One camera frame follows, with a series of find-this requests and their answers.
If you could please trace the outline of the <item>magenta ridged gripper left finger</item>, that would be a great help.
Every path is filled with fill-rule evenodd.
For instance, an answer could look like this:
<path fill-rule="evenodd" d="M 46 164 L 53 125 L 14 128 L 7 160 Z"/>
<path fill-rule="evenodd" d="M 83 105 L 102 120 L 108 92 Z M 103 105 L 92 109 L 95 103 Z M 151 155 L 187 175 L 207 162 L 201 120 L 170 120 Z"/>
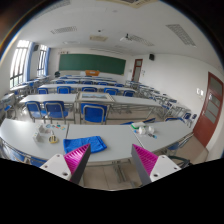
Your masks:
<path fill-rule="evenodd" d="M 54 155 L 41 166 L 41 169 L 74 184 L 78 184 L 81 180 L 90 154 L 91 147 L 89 144 L 86 144 L 65 155 Z"/>

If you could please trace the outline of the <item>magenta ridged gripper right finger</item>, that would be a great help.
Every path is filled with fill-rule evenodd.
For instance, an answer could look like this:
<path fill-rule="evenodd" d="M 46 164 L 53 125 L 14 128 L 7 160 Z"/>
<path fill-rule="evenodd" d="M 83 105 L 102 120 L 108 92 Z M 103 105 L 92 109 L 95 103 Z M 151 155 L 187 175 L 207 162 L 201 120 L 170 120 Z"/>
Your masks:
<path fill-rule="evenodd" d="M 132 145 L 131 155 L 143 186 L 180 170 L 167 156 L 157 156 L 135 144 Z"/>

